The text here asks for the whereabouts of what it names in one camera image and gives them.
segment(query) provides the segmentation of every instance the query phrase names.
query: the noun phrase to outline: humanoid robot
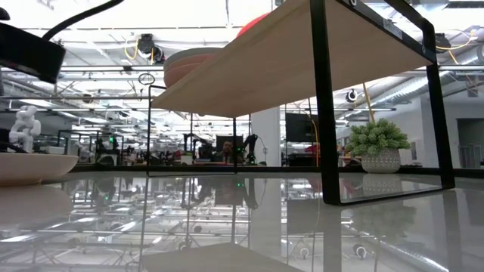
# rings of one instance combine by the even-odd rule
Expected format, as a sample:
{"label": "humanoid robot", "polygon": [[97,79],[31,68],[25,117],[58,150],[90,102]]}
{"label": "humanoid robot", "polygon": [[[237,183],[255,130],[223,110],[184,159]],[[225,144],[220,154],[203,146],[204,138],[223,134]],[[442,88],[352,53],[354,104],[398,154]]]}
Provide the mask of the humanoid robot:
{"label": "humanoid robot", "polygon": [[17,112],[14,125],[8,135],[12,144],[20,144],[26,152],[31,153],[33,148],[33,138],[40,135],[41,124],[35,119],[37,108],[35,106],[22,106]]}

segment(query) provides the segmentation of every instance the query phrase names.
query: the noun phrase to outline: wooden shelf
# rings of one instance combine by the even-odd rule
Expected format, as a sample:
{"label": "wooden shelf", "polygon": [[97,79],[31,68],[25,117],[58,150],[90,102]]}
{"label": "wooden shelf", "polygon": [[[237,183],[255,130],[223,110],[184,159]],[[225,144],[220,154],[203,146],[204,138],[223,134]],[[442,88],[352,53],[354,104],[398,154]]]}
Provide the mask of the wooden shelf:
{"label": "wooden shelf", "polygon": [[[326,3],[333,91],[432,63],[418,54],[421,45],[363,3],[358,9],[378,21],[338,0]],[[287,0],[152,105],[234,118],[313,97],[311,29],[309,0]]]}

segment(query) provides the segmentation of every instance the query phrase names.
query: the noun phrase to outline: green succulent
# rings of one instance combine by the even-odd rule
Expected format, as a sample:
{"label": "green succulent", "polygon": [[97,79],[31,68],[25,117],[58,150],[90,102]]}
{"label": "green succulent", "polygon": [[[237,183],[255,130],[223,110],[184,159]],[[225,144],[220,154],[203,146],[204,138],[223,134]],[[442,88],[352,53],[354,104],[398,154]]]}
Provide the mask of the green succulent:
{"label": "green succulent", "polygon": [[379,119],[367,125],[352,126],[349,144],[345,146],[353,156],[378,155],[385,148],[409,149],[407,135],[394,123]]}

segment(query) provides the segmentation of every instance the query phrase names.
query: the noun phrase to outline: white textured pot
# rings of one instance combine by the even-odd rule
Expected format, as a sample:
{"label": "white textured pot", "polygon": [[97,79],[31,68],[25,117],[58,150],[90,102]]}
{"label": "white textured pot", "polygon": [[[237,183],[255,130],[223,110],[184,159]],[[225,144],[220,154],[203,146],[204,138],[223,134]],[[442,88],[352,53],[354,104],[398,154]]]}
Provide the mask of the white textured pot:
{"label": "white textured pot", "polygon": [[368,173],[392,174],[400,169],[400,153],[397,149],[386,148],[375,156],[363,155],[361,166]]}

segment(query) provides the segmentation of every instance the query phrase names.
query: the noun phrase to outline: computer monitor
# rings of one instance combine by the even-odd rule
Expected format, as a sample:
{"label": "computer monitor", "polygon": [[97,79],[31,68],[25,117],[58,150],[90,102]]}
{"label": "computer monitor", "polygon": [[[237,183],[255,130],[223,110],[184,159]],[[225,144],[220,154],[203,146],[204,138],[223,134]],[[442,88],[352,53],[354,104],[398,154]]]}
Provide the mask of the computer monitor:
{"label": "computer monitor", "polygon": [[[311,115],[318,129],[318,116]],[[289,142],[316,142],[315,128],[304,113],[286,113],[286,140]]]}
{"label": "computer monitor", "polygon": [[[226,141],[232,142],[233,140],[234,140],[234,137],[230,135],[229,136],[217,135],[217,141],[216,141],[217,152],[222,152],[224,143]],[[244,144],[244,137],[237,136],[237,146],[242,147],[243,144]]]}

